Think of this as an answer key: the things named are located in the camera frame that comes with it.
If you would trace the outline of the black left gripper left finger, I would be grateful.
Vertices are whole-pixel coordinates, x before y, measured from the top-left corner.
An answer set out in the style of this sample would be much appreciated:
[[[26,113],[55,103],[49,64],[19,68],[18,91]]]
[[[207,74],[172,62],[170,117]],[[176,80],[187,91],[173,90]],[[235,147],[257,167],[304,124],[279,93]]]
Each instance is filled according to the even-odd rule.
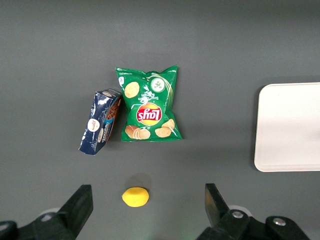
[[[12,220],[0,223],[2,240],[75,240],[93,211],[92,186],[81,185],[57,212],[40,215],[18,227]]]

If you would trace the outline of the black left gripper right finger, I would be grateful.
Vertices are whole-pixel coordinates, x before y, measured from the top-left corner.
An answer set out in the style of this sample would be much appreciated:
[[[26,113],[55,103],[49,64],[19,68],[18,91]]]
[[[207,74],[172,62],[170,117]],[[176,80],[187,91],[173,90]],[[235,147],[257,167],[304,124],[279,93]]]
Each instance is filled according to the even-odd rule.
[[[269,216],[262,223],[241,209],[230,209],[214,183],[205,185],[205,211],[210,222],[198,240],[308,240],[291,219]]]

